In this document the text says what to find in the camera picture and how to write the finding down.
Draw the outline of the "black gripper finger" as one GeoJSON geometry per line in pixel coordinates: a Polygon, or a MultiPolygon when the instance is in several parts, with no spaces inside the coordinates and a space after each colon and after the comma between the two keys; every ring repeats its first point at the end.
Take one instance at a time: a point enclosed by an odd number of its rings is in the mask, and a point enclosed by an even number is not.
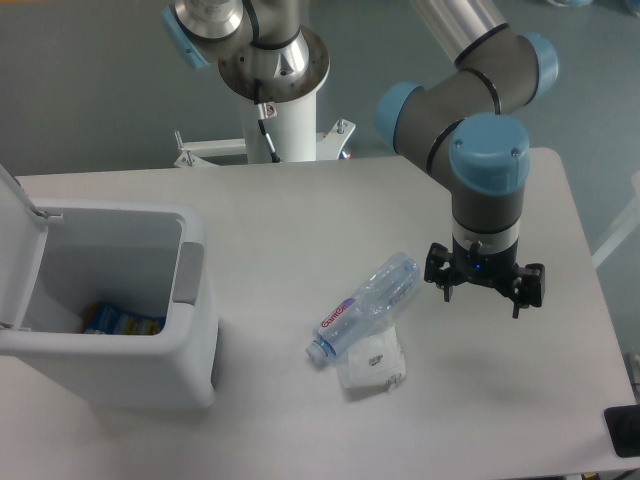
{"type": "Polygon", "coordinates": [[[499,280],[498,292],[511,300],[513,319],[519,318],[522,309],[541,307],[545,295],[545,266],[515,264],[507,276],[499,280]]]}
{"type": "Polygon", "coordinates": [[[432,243],[425,261],[424,281],[434,284],[450,302],[453,289],[466,283],[467,276],[457,268],[455,255],[444,245],[432,243]]]}

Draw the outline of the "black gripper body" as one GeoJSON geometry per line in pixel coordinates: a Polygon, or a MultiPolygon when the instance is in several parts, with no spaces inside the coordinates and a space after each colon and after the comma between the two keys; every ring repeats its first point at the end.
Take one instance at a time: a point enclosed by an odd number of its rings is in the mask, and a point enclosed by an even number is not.
{"type": "Polygon", "coordinates": [[[470,283],[499,293],[509,293],[516,278],[517,249],[518,241],[515,241],[501,252],[483,254],[466,249],[453,240],[453,259],[450,262],[451,272],[446,291],[451,293],[455,286],[470,283]]]}

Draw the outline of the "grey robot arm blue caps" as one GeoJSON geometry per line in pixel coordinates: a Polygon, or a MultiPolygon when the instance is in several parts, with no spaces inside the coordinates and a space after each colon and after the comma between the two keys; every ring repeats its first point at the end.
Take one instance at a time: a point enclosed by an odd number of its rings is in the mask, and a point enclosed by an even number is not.
{"type": "MultiPolygon", "coordinates": [[[[545,269],[516,261],[530,145],[513,112],[553,86],[557,53],[540,35],[513,32],[490,1],[414,7],[456,71],[431,88],[392,86],[375,125],[396,153],[451,194],[452,243],[430,247],[424,277],[445,295],[470,283],[496,290],[515,310],[538,307],[545,269]]],[[[174,1],[162,19],[186,62],[216,65],[243,101],[251,162],[317,159],[315,95],[330,61],[302,24],[299,2],[174,1]]]]}

